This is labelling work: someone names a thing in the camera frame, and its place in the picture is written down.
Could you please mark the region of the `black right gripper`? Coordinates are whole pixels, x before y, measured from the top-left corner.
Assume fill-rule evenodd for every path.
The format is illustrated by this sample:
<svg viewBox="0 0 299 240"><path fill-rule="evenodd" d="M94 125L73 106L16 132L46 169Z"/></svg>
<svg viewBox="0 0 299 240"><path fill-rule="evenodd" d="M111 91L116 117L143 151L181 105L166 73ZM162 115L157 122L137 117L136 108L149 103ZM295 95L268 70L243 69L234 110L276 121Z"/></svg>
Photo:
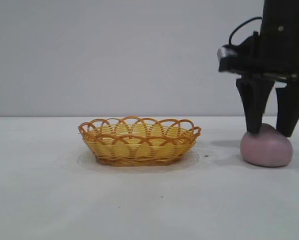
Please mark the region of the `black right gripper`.
<svg viewBox="0 0 299 240"><path fill-rule="evenodd" d="M299 0L265 0L253 55L240 63L245 72L299 78ZM243 105L246 130L258 135L273 80L242 75L236 88ZM299 81L276 88L276 129L291 137L299 120Z"/></svg>

